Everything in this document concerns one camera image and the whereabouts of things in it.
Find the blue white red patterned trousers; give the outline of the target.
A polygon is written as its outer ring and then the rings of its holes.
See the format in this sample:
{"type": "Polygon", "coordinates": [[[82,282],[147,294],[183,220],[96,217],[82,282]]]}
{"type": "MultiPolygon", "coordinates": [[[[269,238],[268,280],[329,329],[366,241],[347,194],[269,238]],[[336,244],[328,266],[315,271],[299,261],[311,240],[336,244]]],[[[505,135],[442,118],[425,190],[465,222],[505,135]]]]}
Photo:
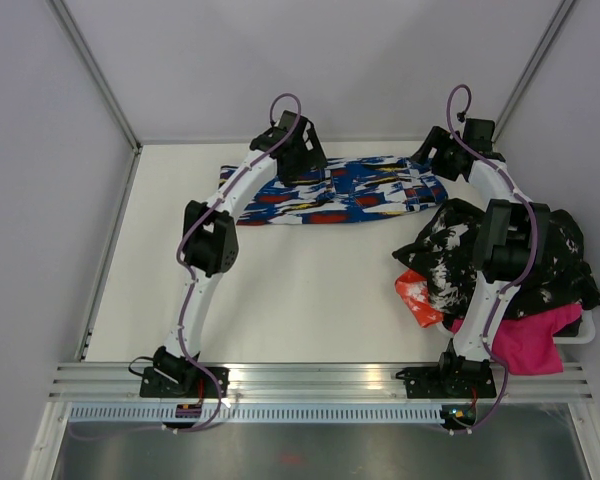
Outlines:
{"type": "Polygon", "coordinates": [[[425,163],[408,157],[332,158],[291,185],[265,184],[237,220],[241,226],[346,224],[434,208],[448,198],[425,163]]]}

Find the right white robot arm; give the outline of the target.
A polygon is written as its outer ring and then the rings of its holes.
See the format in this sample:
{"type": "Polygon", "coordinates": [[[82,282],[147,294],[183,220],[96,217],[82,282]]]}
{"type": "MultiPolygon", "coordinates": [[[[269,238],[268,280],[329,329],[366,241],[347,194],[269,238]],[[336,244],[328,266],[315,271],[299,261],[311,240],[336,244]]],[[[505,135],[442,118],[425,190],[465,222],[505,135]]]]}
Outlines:
{"type": "Polygon", "coordinates": [[[472,118],[462,136],[434,126],[412,156],[447,179],[464,178],[486,203],[472,254],[476,287],[452,339],[454,355],[471,362],[494,358],[492,345],[505,312],[542,261],[549,221],[549,207],[521,192],[493,150],[494,129],[492,121],[472,118]]]}

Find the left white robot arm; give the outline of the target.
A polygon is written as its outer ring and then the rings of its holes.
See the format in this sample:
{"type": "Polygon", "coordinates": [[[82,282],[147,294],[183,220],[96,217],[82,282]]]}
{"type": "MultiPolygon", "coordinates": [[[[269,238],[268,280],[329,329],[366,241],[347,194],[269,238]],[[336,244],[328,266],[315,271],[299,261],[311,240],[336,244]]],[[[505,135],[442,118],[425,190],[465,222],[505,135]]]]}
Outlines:
{"type": "Polygon", "coordinates": [[[203,326],[215,290],[237,260],[238,218],[268,182],[277,179],[287,184],[325,165],[313,122],[285,111],[251,141],[244,160],[214,194],[186,206],[183,236],[176,250],[176,261],[187,272],[182,306],[154,354],[154,365],[165,371],[163,386],[173,395],[185,397],[196,389],[198,374],[186,364],[201,352],[203,326]]]}

